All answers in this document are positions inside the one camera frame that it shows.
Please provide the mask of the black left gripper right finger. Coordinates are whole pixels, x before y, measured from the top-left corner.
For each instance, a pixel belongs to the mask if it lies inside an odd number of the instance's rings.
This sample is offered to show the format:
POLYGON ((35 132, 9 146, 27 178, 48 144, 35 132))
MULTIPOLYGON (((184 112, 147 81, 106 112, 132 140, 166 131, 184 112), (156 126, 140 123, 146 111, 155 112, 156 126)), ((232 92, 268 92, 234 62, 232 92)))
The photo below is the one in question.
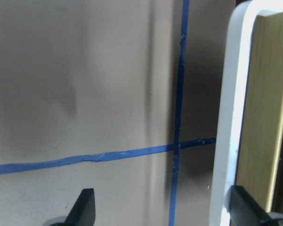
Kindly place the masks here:
POLYGON ((231 186, 228 212, 235 226, 269 226, 271 218, 243 186, 231 186))

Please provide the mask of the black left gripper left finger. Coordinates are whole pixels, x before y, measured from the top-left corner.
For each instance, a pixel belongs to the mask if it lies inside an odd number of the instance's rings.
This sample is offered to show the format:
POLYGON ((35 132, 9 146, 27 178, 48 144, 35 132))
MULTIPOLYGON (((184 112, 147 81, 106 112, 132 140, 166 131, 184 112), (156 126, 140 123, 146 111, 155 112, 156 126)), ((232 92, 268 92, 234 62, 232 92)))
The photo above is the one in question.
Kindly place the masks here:
POLYGON ((83 189, 63 226, 93 226, 96 219, 94 189, 83 189))

